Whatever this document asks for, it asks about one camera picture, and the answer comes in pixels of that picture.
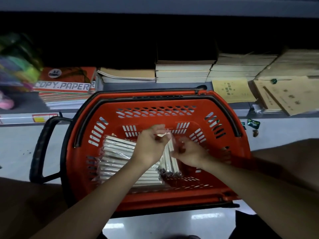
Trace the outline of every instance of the shopping basket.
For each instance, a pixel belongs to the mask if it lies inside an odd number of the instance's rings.
[[[44,157],[54,126],[70,122],[62,151],[60,172],[43,177]],[[165,124],[175,136],[186,136],[213,156],[237,167],[250,166],[246,133],[229,105],[215,92],[201,89],[97,92],[74,119],[50,118],[40,134],[30,170],[30,181],[45,183],[61,177],[69,206],[97,187],[94,157],[99,156],[103,137],[115,134],[136,140],[138,133],[154,124]],[[130,193],[114,216],[212,208],[239,197],[213,175],[197,168],[183,168],[185,177],[166,179],[172,189]]]

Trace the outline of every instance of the green packet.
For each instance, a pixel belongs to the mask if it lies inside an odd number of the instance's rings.
[[[242,126],[244,127],[244,129],[247,130],[246,127],[245,127],[245,123],[242,122],[241,124],[242,124]]]
[[[258,129],[259,126],[260,126],[260,122],[259,122],[259,121],[252,120],[252,119],[248,119],[248,120],[247,120],[247,125],[248,125],[248,126],[251,126],[252,128]]]

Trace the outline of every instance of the hand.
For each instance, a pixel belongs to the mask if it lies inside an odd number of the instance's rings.
[[[138,135],[131,160],[145,166],[146,169],[157,163],[163,155],[165,145],[171,139],[171,134],[166,134],[161,138],[157,136],[157,134],[165,134],[165,132],[164,124],[154,125],[143,130]]]
[[[193,142],[186,137],[181,137],[179,141],[183,142],[183,148],[185,149],[185,152],[180,153],[179,151],[174,151],[172,152],[171,156],[179,159],[184,164],[191,167],[202,168],[203,163],[206,160],[212,159],[209,153],[198,143]]]

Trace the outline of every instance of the pink item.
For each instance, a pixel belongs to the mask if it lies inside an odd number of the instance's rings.
[[[0,108],[10,110],[13,108],[14,102],[0,91]]]

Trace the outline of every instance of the basket handle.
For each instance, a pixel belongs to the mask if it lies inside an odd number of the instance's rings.
[[[55,126],[61,121],[72,122],[73,120],[69,118],[54,116],[47,120],[47,122],[44,124],[38,142],[35,145],[31,162],[29,179],[33,183],[43,184],[60,177],[60,172],[43,177],[43,165],[45,154],[47,152],[48,144],[53,130]]]

